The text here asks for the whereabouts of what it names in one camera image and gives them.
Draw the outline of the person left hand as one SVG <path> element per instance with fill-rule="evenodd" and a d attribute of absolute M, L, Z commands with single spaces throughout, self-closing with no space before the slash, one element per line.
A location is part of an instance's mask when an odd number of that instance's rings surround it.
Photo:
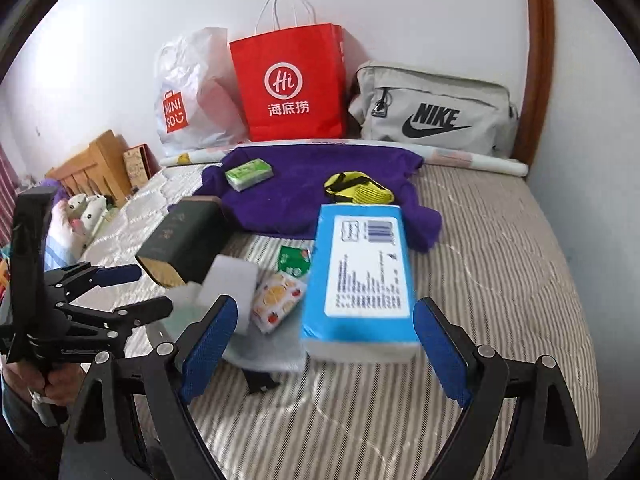
<path fill-rule="evenodd" d="M 4 381 L 25 402 L 32 400 L 31 392 L 38 392 L 55 405 L 71 406 L 86 376 L 84 369 L 75 363 L 60 365 L 47 377 L 27 361 L 8 363 L 2 359 L 1 363 Z"/>

